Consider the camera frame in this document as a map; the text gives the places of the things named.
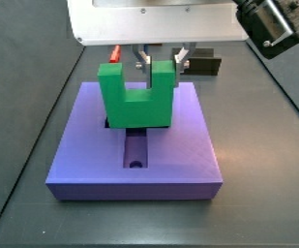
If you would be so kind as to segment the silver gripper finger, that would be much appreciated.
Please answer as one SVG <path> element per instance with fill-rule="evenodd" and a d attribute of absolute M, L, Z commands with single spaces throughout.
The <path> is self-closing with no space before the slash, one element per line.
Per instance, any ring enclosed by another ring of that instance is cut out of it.
<path fill-rule="evenodd" d="M 175 86 L 179 86 L 180 73 L 185 69 L 185 63 L 195 52 L 196 42 L 183 43 L 183 47 L 177 54 L 173 55 L 175 59 Z"/>
<path fill-rule="evenodd" d="M 151 73 L 151 57 L 147 55 L 143 45 L 135 44 L 135 45 L 131 45 L 131 48 L 132 48 L 133 55 L 135 55 L 135 57 L 137 59 L 136 68 L 139 70 L 141 70 L 143 73 L 145 74 L 147 88 L 151 88 L 151 76 L 149 76 L 149 73 Z"/>

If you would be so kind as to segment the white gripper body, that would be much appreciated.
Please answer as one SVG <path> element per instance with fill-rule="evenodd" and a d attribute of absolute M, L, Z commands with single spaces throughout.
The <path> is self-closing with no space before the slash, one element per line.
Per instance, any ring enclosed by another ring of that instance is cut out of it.
<path fill-rule="evenodd" d="M 232 0 L 65 0 L 84 46 L 243 41 Z"/>

